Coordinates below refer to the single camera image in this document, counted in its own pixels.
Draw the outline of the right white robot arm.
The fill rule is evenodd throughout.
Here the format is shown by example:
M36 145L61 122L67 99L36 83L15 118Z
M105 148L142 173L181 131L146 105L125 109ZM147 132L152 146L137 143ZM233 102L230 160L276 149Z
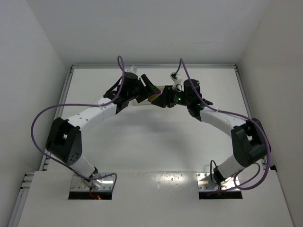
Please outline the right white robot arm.
M214 182L221 184L270 154L271 146L258 119L218 110L212 106L212 102L202 97L200 90L198 80L187 79L183 83L183 90L179 90L177 85L165 86L149 101L162 108L186 106L192 117L214 126L231 138L232 155L216 166L211 174Z

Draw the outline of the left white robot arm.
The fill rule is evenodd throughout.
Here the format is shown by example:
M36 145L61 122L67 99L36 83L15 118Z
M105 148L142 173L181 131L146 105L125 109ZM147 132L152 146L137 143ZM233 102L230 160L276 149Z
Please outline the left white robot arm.
M98 179L98 170L82 153L82 137L105 119L118 114L132 100L138 103L159 94L146 75L125 72L95 104L67 119L56 118L46 142L46 150L79 176L90 182Z

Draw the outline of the green red purple lego stack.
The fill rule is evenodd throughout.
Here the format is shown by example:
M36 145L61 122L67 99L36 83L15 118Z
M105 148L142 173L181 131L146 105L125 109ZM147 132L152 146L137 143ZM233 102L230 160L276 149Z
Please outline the green red purple lego stack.
M153 102L154 100L156 100L158 97L160 96L160 93L155 93L151 96L148 97L148 101L149 102Z

